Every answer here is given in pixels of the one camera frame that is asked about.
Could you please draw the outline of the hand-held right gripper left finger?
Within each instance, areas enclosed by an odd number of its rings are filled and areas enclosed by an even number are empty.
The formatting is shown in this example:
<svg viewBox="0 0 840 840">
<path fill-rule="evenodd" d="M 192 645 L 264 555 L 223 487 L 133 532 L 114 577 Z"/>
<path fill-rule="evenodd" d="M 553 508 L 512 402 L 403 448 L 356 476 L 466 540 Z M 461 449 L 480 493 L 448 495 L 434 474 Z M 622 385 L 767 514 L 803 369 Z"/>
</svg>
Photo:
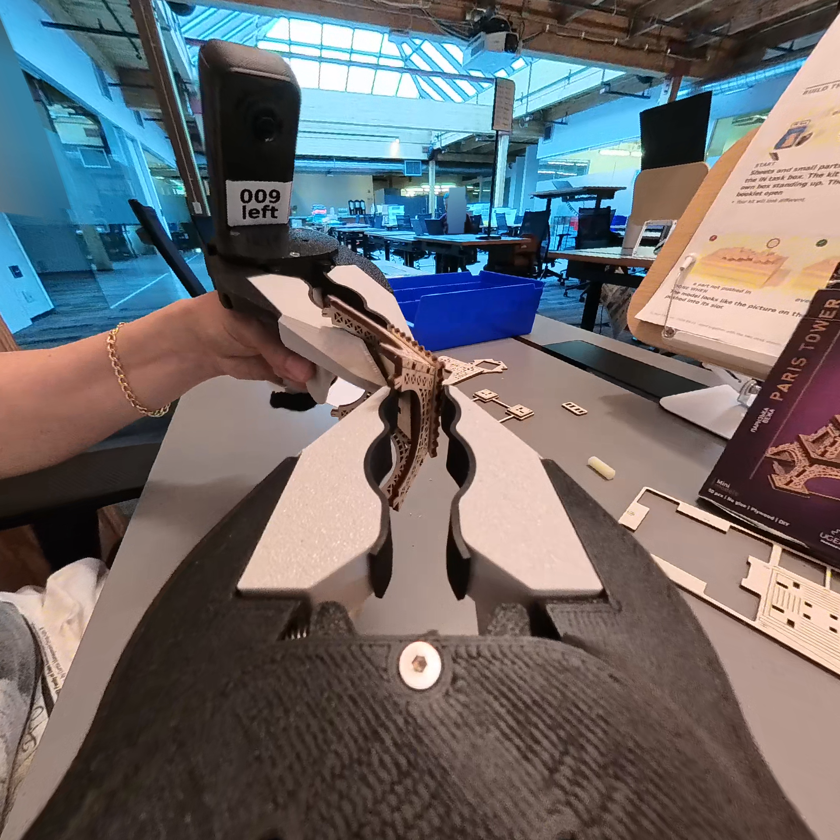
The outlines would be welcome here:
<svg viewBox="0 0 840 840">
<path fill-rule="evenodd" d="M 383 387 L 297 458 L 238 582 L 245 595 L 359 608 L 392 578 L 390 504 L 396 394 Z"/>
</svg>

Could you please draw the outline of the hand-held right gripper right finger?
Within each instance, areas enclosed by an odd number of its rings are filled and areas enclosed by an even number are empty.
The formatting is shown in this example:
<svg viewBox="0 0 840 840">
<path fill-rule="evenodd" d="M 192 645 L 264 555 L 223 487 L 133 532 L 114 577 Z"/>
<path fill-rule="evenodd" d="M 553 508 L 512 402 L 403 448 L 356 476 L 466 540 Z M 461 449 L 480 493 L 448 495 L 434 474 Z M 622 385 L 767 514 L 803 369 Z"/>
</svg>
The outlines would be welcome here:
<svg viewBox="0 0 840 840">
<path fill-rule="evenodd" d="M 447 575 L 479 622 L 505 603 L 531 607 L 603 595 L 603 585 L 552 483 L 553 463 L 454 387 L 444 389 L 450 509 Z"/>
</svg>

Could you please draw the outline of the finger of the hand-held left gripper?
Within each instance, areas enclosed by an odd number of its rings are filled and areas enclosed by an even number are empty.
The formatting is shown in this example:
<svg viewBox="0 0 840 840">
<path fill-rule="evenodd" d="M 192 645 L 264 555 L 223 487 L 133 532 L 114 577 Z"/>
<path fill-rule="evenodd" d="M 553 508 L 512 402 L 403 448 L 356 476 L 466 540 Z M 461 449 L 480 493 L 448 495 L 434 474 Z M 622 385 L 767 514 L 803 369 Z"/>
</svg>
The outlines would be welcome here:
<svg viewBox="0 0 840 840">
<path fill-rule="evenodd" d="M 324 300 L 342 304 L 381 326 L 388 324 L 408 337 L 413 336 L 402 310 L 384 278 L 371 275 L 364 266 L 334 266 L 317 276 L 317 288 Z"/>
<path fill-rule="evenodd" d="M 253 276 L 250 283 L 279 312 L 280 340 L 292 352 L 310 360 L 315 374 L 308 389 L 329 389 L 337 377 L 364 389 L 381 389 L 386 379 L 362 339 L 336 327 L 322 314 L 322 306 L 310 297 L 310 286 L 302 279 Z"/>
</svg>

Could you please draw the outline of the wooden tower base model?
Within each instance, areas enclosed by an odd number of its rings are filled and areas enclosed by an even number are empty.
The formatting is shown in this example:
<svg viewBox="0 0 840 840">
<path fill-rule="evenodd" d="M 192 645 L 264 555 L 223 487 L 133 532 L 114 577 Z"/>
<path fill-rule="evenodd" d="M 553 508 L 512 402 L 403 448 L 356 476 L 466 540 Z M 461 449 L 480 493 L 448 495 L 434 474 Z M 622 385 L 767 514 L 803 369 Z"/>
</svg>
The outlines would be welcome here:
<svg viewBox="0 0 840 840">
<path fill-rule="evenodd" d="M 444 365 L 432 353 L 389 322 L 384 325 L 340 298 L 328 295 L 323 313 L 335 327 L 362 339 L 373 361 L 384 374 L 385 384 L 398 397 L 392 441 L 396 464 L 385 485 L 395 510 L 400 509 L 427 457 L 438 451 L 444 401 Z"/>
</svg>

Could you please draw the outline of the wooden tower side panel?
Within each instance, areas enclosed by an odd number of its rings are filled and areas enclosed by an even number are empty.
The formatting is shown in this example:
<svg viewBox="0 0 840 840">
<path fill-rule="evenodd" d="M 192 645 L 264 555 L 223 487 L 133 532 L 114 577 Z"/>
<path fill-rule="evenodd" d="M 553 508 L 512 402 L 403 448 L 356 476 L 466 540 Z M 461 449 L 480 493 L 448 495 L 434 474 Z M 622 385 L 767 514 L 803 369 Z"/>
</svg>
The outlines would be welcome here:
<svg viewBox="0 0 840 840">
<path fill-rule="evenodd" d="M 463 362 L 443 355 L 438 358 L 444 364 L 445 385 L 455 385 L 478 375 L 501 373 L 508 369 L 503 362 L 497 360 L 480 359 Z M 342 419 L 352 412 L 357 404 L 364 402 L 370 394 L 357 385 L 337 379 L 332 383 L 327 394 L 327 404 L 332 406 L 331 416 Z"/>
</svg>

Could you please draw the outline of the wooden platform pair sprue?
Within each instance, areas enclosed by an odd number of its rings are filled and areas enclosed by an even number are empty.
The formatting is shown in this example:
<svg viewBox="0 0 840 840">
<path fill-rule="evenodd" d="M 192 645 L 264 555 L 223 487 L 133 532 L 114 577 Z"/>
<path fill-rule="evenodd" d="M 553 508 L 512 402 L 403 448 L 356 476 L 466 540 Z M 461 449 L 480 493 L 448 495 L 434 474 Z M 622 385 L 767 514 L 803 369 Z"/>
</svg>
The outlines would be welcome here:
<svg viewBox="0 0 840 840">
<path fill-rule="evenodd" d="M 512 419 L 516 419 L 520 422 L 523 422 L 527 419 L 530 419 L 534 415 L 534 411 L 526 407 L 522 404 L 507 404 L 504 403 L 498 393 L 493 392 L 488 389 L 482 389 L 480 391 L 474 392 L 472 397 L 472 401 L 474 403 L 481 403 L 484 405 L 496 405 L 503 410 L 503 414 L 497 419 L 499 424 L 504 424 L 507 421 Z"/>
</svg>

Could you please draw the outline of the person's left forearm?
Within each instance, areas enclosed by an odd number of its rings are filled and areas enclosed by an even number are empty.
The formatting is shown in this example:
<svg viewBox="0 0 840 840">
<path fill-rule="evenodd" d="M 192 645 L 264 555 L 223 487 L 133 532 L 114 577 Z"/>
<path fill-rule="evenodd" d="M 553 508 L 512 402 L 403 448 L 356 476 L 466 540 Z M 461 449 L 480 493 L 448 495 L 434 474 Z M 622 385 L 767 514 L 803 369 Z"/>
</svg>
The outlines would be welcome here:
<svg viewBox="0 0 840 840">
<path fill-rule="evenodd" d="M 135 394 L 118 354 L 121 322 L 50 350 L 1 356 L 1 477 L 53 466 L 140 417 L 163 417 Z"/>
</svg>

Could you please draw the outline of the grey desk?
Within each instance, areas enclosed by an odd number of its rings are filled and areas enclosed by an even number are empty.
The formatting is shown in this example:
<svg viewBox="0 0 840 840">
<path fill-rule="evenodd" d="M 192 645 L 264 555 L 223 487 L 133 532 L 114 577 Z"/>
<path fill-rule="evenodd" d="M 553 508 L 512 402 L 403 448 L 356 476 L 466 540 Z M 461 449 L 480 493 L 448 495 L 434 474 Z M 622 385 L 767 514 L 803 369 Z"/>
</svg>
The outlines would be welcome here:
<svg viewBox="0 0 840 840">
<path fill-rule="evenodd" d="M 722 441 L 630 393 L 537 350 L 574 340 L 578 330 L 538 317 L 528 342 L 509 339 L 454 349 L 468 361 L 504 361 L 507 372 L 463 384 L 487 387 L 534 411 L 504 427 L 554 460 L 618 518 L 641 487 L 683 501 L 697 492 Z M 102 692 L 147 607 L 193 546 L 284 458 L 330 427 L 327 406 L 286 413 L 268 387 L 220 377 L 183 396 L 59 694 L 3 838 L 20 838 L 60 782 L 96 714 Z M 566 412 L 574 402 L 585 416 Z M 448 512 L 455 483 L 446 441 L 426 462 L 392 525 L 395 561 L 381 600 L 359 614 L 365 633 L 474 634 L 476 611 L 457 601 L 445 570 Z M 597 456 L 616 470 L 604 480 Z M 838 838 L 838 679 L 690 595 L 742 705 L 752 734 L 785 793 L 814 834 Z"/>
</svg>

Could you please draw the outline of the wooden standing desk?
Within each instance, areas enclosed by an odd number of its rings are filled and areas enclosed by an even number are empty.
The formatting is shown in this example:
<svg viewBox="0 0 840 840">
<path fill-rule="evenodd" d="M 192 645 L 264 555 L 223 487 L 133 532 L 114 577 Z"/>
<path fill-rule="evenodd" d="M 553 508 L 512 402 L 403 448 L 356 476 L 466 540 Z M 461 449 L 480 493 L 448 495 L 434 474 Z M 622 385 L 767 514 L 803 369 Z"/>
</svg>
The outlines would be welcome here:
<svg viewBox="0 0 840 840">
<path fill-rule="evenodd" d="M 577 234 L 578 212 L 580 207 L 600 207 L 608 205 L 616 194 L 625 191 L 625 185 L 594 185 L 585 183 L 582 185 L 571 185 L 569 182 L 555 182 L 551 188 L 538 190 L 533 198 L 542 198 L 546 202 L 546 209 L 549 211 L 549 218 L 552 218 L 552 203 L 565 203 L 575 212 L 573 216 L 560 217 L 556 224 L 549 222 L 549 236 L 543 249 L 542 275 L 552 275 L 560 279 L 560 274 L 552 271 L 550 267 L 557 258 L 550 257 L 550 252 L 561 251 L 564 246 L 574 248 L 574 241 Z"/>
</svg>

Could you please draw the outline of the person's left hand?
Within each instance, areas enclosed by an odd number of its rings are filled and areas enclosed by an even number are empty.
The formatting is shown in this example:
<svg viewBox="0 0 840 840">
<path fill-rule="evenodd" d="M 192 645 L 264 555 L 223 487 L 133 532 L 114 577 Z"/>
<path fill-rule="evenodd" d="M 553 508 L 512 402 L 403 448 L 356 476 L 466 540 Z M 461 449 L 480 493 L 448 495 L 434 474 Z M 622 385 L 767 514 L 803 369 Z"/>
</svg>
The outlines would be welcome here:
<svg viewBox="0 0 840 840">
<path fill-rule="evenodd" d="M 275 323 L 227 309 L 216 292 L 175 304 L 175 337 L 185 341 L 200 381 L 220 375 L 305 391 L 314 363 L 290 350 Z"/>
</svg>

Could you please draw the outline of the blue plastic bin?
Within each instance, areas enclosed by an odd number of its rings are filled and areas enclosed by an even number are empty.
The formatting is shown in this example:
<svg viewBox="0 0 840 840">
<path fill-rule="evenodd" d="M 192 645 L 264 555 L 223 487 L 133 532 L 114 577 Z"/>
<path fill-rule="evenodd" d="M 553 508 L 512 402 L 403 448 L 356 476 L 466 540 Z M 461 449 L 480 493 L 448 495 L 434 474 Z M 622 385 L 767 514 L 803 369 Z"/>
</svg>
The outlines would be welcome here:
<svg viewBox="0 0 840 840">
<path fill-rule="evenodd" d="M 414 339 L 428 351 L 532 331 L 544 283 L 482 270 L 389 279 Z"/>
</svg>

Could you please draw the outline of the long wooden table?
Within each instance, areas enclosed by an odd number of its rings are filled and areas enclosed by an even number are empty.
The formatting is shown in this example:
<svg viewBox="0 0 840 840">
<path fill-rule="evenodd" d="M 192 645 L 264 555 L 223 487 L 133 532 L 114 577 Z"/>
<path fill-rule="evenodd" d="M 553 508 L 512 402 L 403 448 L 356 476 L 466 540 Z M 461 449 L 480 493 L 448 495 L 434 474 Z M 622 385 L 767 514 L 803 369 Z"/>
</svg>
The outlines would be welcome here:
<svg viewBox="0 0 840 840">
<path fill-rule="evenodd" d="M 329 234 L 370 259 L 379 250 L 385 259 L 393 255 L 414 267 L 416 259 L 432 255 L 437 273 L 465 270 L 476 262 L 476 253 L 487 253 L 486 270 L 519 277 L 533 277 L 537 271 L 541 243 L 536 237 L 480 236 L 477 234 L 418 235 L 391 232 L 363 225 L 331 227 Z"/>
</svg>

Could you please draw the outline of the black slanted panel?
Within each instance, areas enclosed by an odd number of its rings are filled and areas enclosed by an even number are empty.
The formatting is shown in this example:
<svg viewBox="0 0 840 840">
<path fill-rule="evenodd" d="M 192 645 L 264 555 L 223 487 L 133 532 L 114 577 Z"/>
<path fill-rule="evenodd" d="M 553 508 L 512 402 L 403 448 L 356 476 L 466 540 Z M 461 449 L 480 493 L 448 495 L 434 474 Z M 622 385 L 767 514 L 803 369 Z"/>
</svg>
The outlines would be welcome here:
<svg viewBox="0 0 840 840">
<path fill-rule="evenodd" d="M 204 285 L 166 232 L 155 210 L 151 206 L 143 205 L 135 198 L 129 199 L 129 206 L 152 246 L 156 248 L 173 275 L 181 282 L 188 295 L 191 298 L 198 298 L 207 293 Z"/>
</svg>

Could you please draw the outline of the black flat pad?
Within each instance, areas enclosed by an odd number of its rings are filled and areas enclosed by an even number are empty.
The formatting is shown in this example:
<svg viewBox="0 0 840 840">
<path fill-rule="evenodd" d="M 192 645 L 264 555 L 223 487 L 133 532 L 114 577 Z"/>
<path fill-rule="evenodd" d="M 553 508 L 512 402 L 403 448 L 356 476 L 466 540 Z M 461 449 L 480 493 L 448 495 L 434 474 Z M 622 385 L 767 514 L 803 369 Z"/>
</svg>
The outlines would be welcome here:
<svg viewBox="0 0 840 840">
<path fill-rule="evenodd" d="M 667 396 L 707 388 L 707 385 L 645 361 L 636 360 L 581 340 L 551 343 L 544 345 L 542 350 L 557 359 L 651 400 L 658 401 Z"/>
</svg>

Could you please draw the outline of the wooden document stand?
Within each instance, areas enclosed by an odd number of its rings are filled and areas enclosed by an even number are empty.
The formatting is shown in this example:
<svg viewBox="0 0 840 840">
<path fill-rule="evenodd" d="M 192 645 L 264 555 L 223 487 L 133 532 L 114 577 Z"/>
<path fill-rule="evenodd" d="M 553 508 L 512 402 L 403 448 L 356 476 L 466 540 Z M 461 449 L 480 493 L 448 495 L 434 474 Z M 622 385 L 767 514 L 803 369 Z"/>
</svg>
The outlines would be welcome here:
<svg viewBox="0 0 840 840">
<path fill-rule="evenodd" d="M 674 231 L 648 269 L 642 284 L 633 294 L 627 321 L 633 336 L 641 342 L 660 350 L 669 350 L 662 336 L 663 326 L 643 321 L 639 312 L 663 285 L 669 272 L 681 263 L 681 256 L 697 227 L 757 132 L 758 129 L 753 129 L 744 135 L 711 167 L 685 212 L 676 222 Z M 753 381 L 741 374 L 714 366 L 703 357 L 699 357 L 699 361 L 704 364 L 703 372 L 712 374 L 712 385 L 700 391 L 663 397 L 659 403 L 677 417 L 729 440 L 750 403 L 750 399 L 742 392 L 747 390 Z"/>
</svg>

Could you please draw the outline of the black office chair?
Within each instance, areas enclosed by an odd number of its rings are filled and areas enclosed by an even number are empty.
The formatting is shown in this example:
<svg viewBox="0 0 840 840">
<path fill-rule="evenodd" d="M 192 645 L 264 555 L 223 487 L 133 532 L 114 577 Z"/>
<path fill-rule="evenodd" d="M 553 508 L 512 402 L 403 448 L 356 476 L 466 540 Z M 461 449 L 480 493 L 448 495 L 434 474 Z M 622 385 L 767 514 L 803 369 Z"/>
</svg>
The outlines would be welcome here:
<svg viewBox="0 0 840 840">
<path fill-rule="evenodd" d="M 140 497 L 173 416 L 142 417 L 80 455 L 3 479 L 2 530 L 33 526 L 52 571 L 102 558 L 98 510 Z"/>
<path fill-rule="evenodd" d="M 620 246 L 623 243 L 623 236 L 612 231 L 613 216 L 614 210 L 608 205 L 580 207 L 574 248 L 597 249 Z"/>
</svg>

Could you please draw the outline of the sign on pole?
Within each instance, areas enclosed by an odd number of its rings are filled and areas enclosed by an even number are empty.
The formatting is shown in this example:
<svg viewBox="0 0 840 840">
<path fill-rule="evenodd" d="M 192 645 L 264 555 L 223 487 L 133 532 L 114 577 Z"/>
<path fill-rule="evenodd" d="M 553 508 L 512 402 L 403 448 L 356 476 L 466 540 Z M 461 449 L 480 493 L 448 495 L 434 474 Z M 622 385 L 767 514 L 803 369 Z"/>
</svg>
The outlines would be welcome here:
<svg viewBox="0 0 840 840">
<path fill-rule="evenodd" d="M 490 223 L 495 208 L 503 202 L 508 169 L 508 149 L 512 132 L 516 85 L 512 79 L 497 77 L 493 94 L 491 130 L 495 134 L 492 184 L 490 186 Z"/>
</svg>

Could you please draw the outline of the ceiling projector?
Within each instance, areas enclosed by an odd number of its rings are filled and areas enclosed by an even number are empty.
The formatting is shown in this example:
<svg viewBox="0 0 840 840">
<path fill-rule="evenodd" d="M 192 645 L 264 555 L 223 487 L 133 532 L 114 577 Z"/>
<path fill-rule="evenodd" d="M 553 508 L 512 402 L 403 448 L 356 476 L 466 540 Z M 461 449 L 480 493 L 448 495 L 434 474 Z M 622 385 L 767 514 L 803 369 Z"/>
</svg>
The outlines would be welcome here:
<svg viewBox="0 0 840 840">
<path fill-rule="evenodd" d="M 463 50 L 464 72 L 492 74 L 508 67 L 520 50 L 519 35 L 508 20 L 499 15 L 485 15 L 474 24 Z"/>
</svg>

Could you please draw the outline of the wooden sheet with empty cutouts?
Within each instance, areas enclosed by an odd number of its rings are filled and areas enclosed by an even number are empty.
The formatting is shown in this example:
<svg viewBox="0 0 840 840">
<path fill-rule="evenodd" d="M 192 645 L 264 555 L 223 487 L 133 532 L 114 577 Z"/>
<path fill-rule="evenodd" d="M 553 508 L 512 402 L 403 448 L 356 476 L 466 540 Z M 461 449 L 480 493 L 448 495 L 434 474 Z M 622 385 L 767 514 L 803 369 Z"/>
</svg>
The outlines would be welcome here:
<svg viewBox="0 0 840 840">
<path fill-rule="evenodd" d="M 830 566 L 787 550 L 783 545 L 661 490 L 643 487 L 629 503 L 620 525 L 636 532 L 648 519 L 646 496 L 672 505 L 675 515 L 724 537 L 738 534 L 768 550 L 762 558 L 750 549 L 744 558 L 745 573 L 738 588 L 757 600 L 753 615 L 721 602 L 708 592 L 708 583 L 682 565 L 651 553 L 661 571 L 683 592 L 720 613 L 773 640 L 824 670 L 839 675 L 838 578 Z"/>
</svg>

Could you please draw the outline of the purple tower kit box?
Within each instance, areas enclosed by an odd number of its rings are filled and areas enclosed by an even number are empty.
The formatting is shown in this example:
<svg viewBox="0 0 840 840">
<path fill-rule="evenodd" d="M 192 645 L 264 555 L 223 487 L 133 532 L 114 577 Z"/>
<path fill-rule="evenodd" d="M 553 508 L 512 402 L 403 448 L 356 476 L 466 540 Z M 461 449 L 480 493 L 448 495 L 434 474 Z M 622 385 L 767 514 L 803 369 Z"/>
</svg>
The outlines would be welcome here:
<svg viewBox="0 0 840 840">
<path fill-rule="evenodd" d="M 814 295 L 699 494 L 836 570 L 838 272 Z"/>
</svg>

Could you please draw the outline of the wooden board stand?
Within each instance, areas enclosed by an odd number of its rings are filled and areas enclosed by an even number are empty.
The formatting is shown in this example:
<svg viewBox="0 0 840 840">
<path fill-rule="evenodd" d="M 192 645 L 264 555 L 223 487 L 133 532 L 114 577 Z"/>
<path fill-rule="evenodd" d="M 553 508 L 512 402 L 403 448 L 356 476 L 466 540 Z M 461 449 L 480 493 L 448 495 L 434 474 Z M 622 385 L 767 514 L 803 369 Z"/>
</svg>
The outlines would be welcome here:
<svg viewBox="0 0 840 840">
<path fill-rule="evenodd" d="M 633 187 L 622 254 L 634 254 L 648 224 L 674 224 L 685 212 L 709 172 L 706 162 L 642 170 Z"/>
</svg>

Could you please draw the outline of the person's patterned shirt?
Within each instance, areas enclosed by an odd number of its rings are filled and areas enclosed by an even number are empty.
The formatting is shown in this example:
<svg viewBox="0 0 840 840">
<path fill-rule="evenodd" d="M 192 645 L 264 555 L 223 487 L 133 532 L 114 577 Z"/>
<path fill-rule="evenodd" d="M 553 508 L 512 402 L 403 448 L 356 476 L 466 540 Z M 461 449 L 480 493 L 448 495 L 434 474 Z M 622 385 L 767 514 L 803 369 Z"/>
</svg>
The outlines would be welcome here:
<svg viewBox="0 0 840 840">
<path fill-rule="evenodd" d="M 86 558 L 1 593 L 1 826 L 5 826 L 109 569 Z"/>
</svg>

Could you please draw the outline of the black monitor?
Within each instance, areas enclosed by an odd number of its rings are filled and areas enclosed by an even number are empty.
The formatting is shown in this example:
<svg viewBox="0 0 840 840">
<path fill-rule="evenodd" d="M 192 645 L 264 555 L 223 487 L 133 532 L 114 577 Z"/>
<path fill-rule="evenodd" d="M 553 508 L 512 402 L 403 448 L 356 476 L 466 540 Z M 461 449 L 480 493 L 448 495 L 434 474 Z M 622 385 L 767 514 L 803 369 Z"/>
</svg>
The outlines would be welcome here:
<svg viewBox="0 0 840 840">
<path fill-rule="evenodd" d="M 640 112 L 642 171 L 706 159 L 711 91 Z"/>
</svg>

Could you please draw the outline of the printed instruction sheet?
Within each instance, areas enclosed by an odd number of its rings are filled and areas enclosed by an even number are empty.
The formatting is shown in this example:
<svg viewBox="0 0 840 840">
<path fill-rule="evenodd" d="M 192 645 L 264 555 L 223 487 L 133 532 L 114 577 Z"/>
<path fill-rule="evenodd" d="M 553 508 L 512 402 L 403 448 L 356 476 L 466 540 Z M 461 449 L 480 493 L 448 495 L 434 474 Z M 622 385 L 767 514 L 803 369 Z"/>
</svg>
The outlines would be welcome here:
<svg viewBox="0 0 840 840">
<path fill-rule="evenodd" d="M 651 343 L 764 378 L 839 257 L 839 22 L 633 316 Z"/>
</svg>

